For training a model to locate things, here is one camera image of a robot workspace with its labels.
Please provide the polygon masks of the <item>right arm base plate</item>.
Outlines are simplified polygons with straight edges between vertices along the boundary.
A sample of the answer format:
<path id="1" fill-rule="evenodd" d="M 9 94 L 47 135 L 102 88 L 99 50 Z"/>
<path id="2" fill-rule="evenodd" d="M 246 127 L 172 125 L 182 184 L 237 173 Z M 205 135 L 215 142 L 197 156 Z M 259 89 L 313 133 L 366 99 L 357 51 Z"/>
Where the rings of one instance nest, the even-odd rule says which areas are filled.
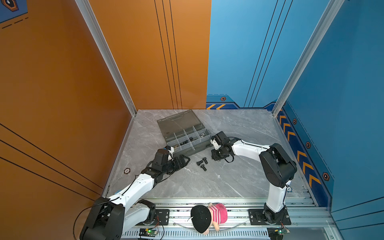
<path id="1" fill-rule="evenodd" d="M 278 213 L 274 213 L 272 210 L 249 209 L 248 214 L 252 226 L 281 224 L 289 226 L 292 224 L 287 208 L 281 209 Z"/>

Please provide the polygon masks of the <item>aluminium corner post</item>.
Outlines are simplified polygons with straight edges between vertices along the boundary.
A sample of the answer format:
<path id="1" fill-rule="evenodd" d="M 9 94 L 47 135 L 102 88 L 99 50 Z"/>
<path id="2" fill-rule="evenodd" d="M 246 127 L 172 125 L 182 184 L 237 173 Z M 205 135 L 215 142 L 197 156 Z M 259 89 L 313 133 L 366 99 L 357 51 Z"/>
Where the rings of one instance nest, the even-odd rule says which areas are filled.
<path id="1" fill-rule="evenodd" d="M 118 68 L 118 65 L 114 59 L 111 49 L 107 43 L 107 40 L 103 34 L 100 24 L 96 18 L 96 15 L 92 9 L 89 1 L 86 0 L 75 0 L 83 19 L 85 20 L 88 29 L 101 53 L 111 76 L 128 108 L 130 114 L 135 117 L 137 115 L 137 109 L 128 91 L 123 76 Z"/>
<path id="2" fill-rule="evenodd" d="M 344 0 L 331 0 L 327 4 L 326 9 L 324 10 L 297 64 L 295 65 L 281 94 L 279 95 L 278 100 L 276 101 L 276 104 L 272 110 L 273 117 L 276 118 L 280 110 L 282 110 L 284 103 L 287 101 L 289 95 L 291 94 L 292 90 L 300 79 L 302 73 L 310 62 L 313 54 L 315 53 L 316 49 L 318 48 L 319 44 L 327 33 L 329 27 L 331 26 L 344 2 Z"/>

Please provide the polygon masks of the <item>aluminium rail frame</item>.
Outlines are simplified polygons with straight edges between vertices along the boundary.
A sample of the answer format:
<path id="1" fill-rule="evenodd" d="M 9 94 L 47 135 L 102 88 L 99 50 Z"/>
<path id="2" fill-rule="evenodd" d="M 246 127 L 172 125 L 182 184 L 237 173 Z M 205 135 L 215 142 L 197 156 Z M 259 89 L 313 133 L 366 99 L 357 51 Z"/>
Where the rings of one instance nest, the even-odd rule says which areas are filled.
<path id="1" fill-rule="evenodd" d="M 164 226 L 164 222 L 157 217 L 154 203 L 132 196 L 100 197 L 90 210 L 80 233 L 81 240 L 119 240 L 124 229 L 129 230 L 138 224 Z M 286 205 L 281 205 L 276 213 L 268 204 L 263 209 L 249 209 L 248 213 L 252 226 L 275 227 L 280 235 L 288 231 L 287 226 L 293 224 Z M 199 234 L 209 234 L 211 227 L 219 232 L 221 225 L 229 220 L 228 209 L 222 203 L 196 205 L 191 208 L 188 220 Z"/>

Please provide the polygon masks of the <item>grey plastic organizer box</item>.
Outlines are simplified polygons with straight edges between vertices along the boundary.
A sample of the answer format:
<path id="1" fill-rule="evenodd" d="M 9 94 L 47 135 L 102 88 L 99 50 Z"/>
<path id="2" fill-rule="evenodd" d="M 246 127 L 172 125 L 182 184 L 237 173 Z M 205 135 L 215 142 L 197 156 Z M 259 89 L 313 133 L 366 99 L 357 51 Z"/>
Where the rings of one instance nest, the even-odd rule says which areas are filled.
<path id="1" fill-rule="evenodd" d="M 174 148 L 174 156 L 190 157 L 196 153 L 211 148 L 211 133 L 192 110 L 187 110 L 157 121 L 162 135 L 168 146 L 179 145 Z"/>

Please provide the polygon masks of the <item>circuit board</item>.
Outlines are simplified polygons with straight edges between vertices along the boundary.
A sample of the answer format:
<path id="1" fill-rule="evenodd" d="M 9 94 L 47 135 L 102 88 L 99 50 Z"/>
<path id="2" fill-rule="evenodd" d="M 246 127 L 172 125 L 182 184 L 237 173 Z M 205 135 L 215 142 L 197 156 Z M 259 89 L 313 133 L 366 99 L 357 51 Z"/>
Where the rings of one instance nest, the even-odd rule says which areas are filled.
<path id="1" fill-rule="evenodd" d="M 158 229 L 144 229 L 141 228 L 139 231 L 140 239 L 154 239 L 159 234 Z"/>
<path id="2" fill-rule="evenodd" d="M 284 229 L 272 229 L 268 228 L 268 235 L 271 240 L 283 240 L 284 235 L 290 234 L 291 231 L 287 228 Z"/>

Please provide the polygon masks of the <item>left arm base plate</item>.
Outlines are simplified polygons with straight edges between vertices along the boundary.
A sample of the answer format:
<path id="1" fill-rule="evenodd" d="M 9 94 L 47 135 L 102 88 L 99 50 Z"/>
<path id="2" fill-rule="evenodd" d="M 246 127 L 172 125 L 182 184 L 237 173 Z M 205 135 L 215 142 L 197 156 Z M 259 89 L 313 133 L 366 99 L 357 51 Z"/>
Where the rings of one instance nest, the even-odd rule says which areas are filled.
<path id="1" fill-rule="evenodd" d="M 160 224 L 161 226 L 167 226 L 169 224 L 169 220 L 170 220 L 169 209 L 150 210 L 148 219 L 146 220 L 146 225 Z"/>

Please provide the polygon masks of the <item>right circuit board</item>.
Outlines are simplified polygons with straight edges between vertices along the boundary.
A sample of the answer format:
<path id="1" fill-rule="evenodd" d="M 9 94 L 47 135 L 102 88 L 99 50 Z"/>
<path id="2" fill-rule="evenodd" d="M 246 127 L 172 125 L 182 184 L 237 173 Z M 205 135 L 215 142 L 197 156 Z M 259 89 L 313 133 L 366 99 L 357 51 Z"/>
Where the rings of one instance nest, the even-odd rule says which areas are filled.
<path id="1" fill-rule="evenodd" d="M 268 228 L 268 235 L 271 240 L 283 240 L 284 235 L 290 234 L 291 231 L 287 228 L 284 229 L 272 229 Z"/>

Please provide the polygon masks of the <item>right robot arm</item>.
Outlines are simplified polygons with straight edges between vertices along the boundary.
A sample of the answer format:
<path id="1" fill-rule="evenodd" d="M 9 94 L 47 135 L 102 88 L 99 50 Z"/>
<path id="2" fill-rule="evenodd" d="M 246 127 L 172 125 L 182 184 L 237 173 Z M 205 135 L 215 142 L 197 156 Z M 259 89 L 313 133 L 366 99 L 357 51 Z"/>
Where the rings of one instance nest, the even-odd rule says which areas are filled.
<path id="1" fill-rule="evenodd" d="M 284 148 L 277 143 L 270 146 L 248 143 L 239 138 L 228 137 L 224 132 L 211 137 L 211 144 L 214 147 L 211 150 L 212 159 L 215 161 L 242 156 L 262 164 L 270 183 L 269 194 L 262 211 L 249 211 L 254 216 L 251 224 L 254 225 L 256 219 L 260 219 L 262 225 L 291 225 L 285 199 L 298 167 Z"/>

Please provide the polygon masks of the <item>left circuit board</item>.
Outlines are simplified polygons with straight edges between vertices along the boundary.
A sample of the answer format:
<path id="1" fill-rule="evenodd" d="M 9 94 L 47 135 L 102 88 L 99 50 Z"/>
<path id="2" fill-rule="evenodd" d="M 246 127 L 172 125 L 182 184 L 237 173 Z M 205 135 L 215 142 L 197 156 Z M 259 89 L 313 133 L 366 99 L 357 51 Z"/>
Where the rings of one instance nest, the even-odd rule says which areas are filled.
<path id="1" fill-rule="evenodd" d="M 144 229 L 141 228 L 139 231 L 140 239 L 154 239 L 159 234 L 158 229 Z"/>

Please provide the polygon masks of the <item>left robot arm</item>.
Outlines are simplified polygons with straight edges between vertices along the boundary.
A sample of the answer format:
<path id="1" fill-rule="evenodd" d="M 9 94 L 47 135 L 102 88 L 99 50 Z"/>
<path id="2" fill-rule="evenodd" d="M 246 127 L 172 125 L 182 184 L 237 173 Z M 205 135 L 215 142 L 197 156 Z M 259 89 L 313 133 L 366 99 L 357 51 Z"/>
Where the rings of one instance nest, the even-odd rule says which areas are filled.
<path id="1" fill-rule="evenodd" d="M 156 205 L 142 196 L 175 172 L 186 167 L 190 158 L 174 155 L 174 148 L 158 149 L 155 158 L 136 175 L 132 183 L 109 198 L 99 197 L 92 206 L 79 235 L 80 240 L 119 240 L 124 229 L 137 224 L 158 224 Z"/>

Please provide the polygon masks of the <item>right aluminium corner post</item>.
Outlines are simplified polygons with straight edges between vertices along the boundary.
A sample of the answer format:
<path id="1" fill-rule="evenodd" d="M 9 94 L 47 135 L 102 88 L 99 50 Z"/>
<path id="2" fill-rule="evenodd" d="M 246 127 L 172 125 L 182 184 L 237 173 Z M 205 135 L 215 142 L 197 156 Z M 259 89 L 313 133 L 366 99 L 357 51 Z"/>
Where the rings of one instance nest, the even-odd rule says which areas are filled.
<path id="1" fill-rule="evenodd" d="M 329 27 L 331 26 L 344 2 L 344 0 L 331 0 L 327 4 L 326 9 L 324 10 L 297 64 L 295 65 L 281 94 L 279 95 L 278 100 L 276 101 L 276 104 L 272 110 L 273 117 L 276 118 L 280 110 L 282 110 L 284 103 L 287 101 L 289 95 L 291 94 L 292 90 L 300 79 L 302 73 L 310 62 L 313 54 L 315 53 L 316 49 L 318 48 L 319 44 L 327 33 Z"/>

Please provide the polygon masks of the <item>left aluminium corner post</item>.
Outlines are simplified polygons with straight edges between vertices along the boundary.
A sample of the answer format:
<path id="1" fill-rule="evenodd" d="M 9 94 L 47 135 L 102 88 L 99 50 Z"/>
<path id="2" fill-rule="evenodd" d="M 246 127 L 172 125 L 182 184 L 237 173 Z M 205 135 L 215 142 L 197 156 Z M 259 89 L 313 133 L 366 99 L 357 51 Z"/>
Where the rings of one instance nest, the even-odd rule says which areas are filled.
<path id="1" fill-rule="evenodd" d="M 92 9 L 89 1 L 86 0 L 75 0 L 83 19 L 85 20 L 88 29 L 101 53 L 111 76 L 128 108 L 130 114 L 135 117 L 137 115 L 137 109 L 128 91 L 123 76 L 118 68 L 118 65 L 114 59 L 111 49 L 107 43 L 107 40 L 103 34 L 100 24 L 96 18 L 96 15 Z"/>

